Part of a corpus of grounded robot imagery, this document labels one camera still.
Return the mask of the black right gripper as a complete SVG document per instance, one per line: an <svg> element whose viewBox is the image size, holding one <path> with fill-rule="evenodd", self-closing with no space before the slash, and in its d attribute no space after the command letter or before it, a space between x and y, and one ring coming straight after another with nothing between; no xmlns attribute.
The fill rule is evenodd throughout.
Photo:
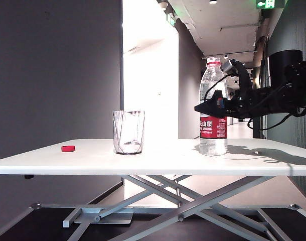
<svg viewBox="0 0 306 241"><path fill-rule="evenodd" d="M235 90L228 102L223 99L221 90L215 90L213 98L215 100L210 99L195 106L194 110L214 117L253 118L253 90Z"/></svg>

